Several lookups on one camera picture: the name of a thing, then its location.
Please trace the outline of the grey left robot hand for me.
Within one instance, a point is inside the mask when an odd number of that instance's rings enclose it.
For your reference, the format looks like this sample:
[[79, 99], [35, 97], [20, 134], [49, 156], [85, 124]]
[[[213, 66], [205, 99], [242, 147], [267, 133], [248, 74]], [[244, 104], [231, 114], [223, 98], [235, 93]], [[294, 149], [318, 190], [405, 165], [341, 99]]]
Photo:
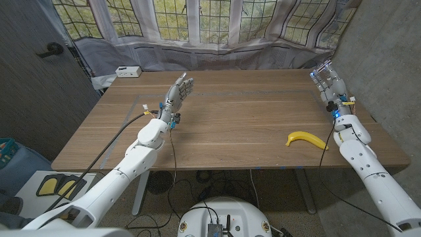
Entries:
[[193, 78], [186, 79], [186, 76], [187, 72], [184, 72], [168, 90], [158, 113], [158, 119], [169, 123], [182, 107], [183, 100], [193, 91]]

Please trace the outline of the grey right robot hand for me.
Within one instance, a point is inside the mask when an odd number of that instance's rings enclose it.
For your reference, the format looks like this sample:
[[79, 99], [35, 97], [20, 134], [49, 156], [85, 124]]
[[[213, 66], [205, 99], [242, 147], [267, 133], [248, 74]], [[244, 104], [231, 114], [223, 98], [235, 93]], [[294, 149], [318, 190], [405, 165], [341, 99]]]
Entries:
[[327, 112], [333, 118], [351, 114], [345, 82], [339, 77], [331, 61], [325, 61], [314, 69], [310, 78], [318, 88]]

